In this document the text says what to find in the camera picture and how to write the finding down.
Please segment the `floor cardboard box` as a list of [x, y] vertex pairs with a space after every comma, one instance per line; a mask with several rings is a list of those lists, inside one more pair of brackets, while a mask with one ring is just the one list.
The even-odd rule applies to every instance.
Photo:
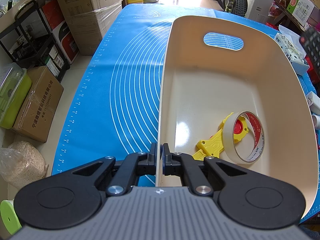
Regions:
[[30, 139], [46, 142], [63, 94], [63, 86], [48, 67], [27, 70], [32, 84], [21, 106], [13, 131]]

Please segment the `black remote control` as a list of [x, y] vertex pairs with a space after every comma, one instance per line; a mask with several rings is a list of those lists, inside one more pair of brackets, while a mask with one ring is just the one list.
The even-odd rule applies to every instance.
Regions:
[[299, 42], [312, 63], [313, 69], [319, 76], [320, 67], [320, 35], [315, 27], [309, 27], [302, 33]]

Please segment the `white masking tape roll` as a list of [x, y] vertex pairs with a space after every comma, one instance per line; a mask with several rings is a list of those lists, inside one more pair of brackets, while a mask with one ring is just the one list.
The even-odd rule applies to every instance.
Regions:
[[244, 165], [255, 163], [265, 146], [260, 119], [250, 111], [231, 113], [222, 128], [222, 144], [232, 162]]

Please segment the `black metal shelf rack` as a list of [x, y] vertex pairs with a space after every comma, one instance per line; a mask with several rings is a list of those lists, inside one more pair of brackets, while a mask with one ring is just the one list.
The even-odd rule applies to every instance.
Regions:
[[58, 81], [69, 70], [69, 63], [35, 0], [20, 6], [14, 21], [1, 30], [1, 48], [21, 68], [46, 66]]

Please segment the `beige plastic storage bin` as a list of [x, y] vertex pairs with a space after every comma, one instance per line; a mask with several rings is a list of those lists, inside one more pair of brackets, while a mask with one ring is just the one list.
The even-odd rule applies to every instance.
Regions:
[[264, 150], [250, 170], [297, 187], [310, 210], [318, 191], [318, 147], [303, 87], [272, 35], [204, 16], [171, 26], [164, 60], [158, 143], [194, 154], [231, 113], [254, 113]]

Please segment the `green lidded food container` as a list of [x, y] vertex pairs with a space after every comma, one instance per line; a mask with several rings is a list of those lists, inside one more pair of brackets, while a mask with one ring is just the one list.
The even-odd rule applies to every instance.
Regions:
[[1, 68], [1, 127], [11, 129], [31, 88], [25, 68], [10, 63]]

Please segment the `green white carton box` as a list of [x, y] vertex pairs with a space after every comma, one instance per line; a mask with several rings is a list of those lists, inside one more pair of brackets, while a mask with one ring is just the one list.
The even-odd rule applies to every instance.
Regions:
[[287, 11], [304, 27], [314, 7], [310, 0], [290, 0]]

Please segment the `white cube charger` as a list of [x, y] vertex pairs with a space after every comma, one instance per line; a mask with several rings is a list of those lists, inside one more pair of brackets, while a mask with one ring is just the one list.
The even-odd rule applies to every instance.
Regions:
[[315, 115], [320, 115], [320, 98], [314, 92], [309, 92], [306, 95], [306, 100], [310, 111]]

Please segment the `lower stacked cardboard box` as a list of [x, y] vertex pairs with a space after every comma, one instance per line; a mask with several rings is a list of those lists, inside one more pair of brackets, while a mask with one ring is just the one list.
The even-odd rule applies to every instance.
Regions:
[[122, 10], [121, 0], [57, 0], [82, 55], [93, 55]]

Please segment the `yellow tape dispenser red wheel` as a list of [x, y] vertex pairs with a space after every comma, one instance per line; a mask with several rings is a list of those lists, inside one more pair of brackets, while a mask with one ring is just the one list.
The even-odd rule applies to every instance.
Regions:
[[[220, 153], [224, 151], [222, 142], [223, 127], [227, 119], [233, 114], [229, 114], [218, 126], [218, 131], [212, 135], [208, 140], [200, 140], [196, 147], [198, 151], [193, 154], [195, 160], [202, 161], [205, 157], [220, 157]], [[235, 144], [242, 141], [242, 139], [249, 132], [246, 119], [239, 116], [233, 128], [233, 142]]]

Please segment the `blue silicone table mat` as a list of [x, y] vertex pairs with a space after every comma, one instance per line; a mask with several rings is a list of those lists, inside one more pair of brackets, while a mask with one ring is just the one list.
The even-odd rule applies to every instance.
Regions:
[[[57, 146], [52, 174], [104, 155], [124, 159], [158, 143], [164, 60], [172, 23], [204, 16], [240, 23], [275, 38], [279, 31], [239, 16], [204, 8], [129, 5], [118, 16], [92, 57], [76, 90]], [[307, 75], [297, 75], [306, 94]], [[304, 219], [319, 204], [318, 191]]]

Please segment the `white tissue box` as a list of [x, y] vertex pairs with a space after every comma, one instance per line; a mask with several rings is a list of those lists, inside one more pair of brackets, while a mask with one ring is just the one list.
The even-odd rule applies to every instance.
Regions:
[[309, 65], [305, 59], [306, 52], [299, 43], [299, 35], [282, 25], [279, 25], [278, 29], [279, 33], [276, 34], [274, 40], [288, 58], [296, 74], [304, 75]]

